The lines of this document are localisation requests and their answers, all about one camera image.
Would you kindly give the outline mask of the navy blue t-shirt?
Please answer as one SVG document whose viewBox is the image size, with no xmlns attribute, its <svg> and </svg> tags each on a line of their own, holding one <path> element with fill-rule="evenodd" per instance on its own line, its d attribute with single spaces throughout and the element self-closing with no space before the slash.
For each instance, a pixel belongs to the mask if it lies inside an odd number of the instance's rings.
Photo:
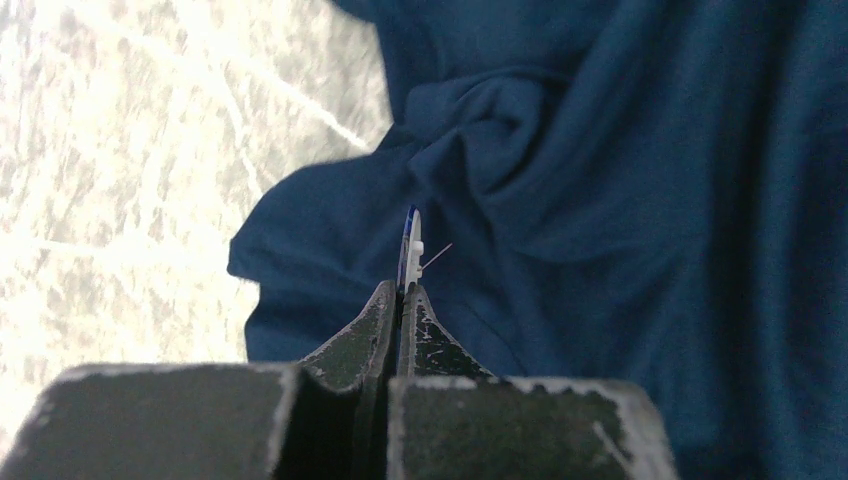
<svg viewBox="0 0 848 480">
<path fill-rule="evenodd" d="M 616 378 L 686 479 L 847 475 L 843 1 L 344 1 L 393 115 L 232 240 L 252 361 L 292 361 L 396 270 L 500 375 Z"/>
</svg>

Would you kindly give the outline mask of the round blue brooch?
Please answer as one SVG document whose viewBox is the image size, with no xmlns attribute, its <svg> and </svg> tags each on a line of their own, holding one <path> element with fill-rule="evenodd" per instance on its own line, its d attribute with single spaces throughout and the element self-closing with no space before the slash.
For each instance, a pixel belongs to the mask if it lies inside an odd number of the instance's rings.
<svg viewBox="0 0 848 480">
<path fill-rule="evenodd" d="M 413 284 L 419 284 L 423 271 L 453 246 L 452 243 L 447 244 L 430 260 L 421 263 L 421 257 L 425 252 L 422 232 L 420 211 L 412 205 L 404 222 L 397 266 L 396 287 L 399 295 L 405 295 Z"/>
</svg>

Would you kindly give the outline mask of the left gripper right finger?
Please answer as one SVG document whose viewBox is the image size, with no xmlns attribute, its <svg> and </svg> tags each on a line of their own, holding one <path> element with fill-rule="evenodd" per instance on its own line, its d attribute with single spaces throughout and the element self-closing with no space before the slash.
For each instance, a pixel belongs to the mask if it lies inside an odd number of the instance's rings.
<svg viewBox="0 0 848 480">
<path fill-rule="evenodd" d="M 389 384 L 391 479 L 674 479 L 662 417 L 637 385 L 496 377 L 439 323 L 426 291 L 404 298 Z"/>
</svg>

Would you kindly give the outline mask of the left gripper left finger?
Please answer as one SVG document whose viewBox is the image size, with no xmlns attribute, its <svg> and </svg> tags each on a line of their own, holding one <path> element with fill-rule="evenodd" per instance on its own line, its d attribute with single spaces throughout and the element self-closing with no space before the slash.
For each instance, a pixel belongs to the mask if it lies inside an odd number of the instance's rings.
<svg viewBox="0 0 848 480">
<path fill-rule="evenodd" d="M 382 479 L 396 287 L 293 363 L 92 364 L 37 397 L 5 479 Z"/>
</svg>

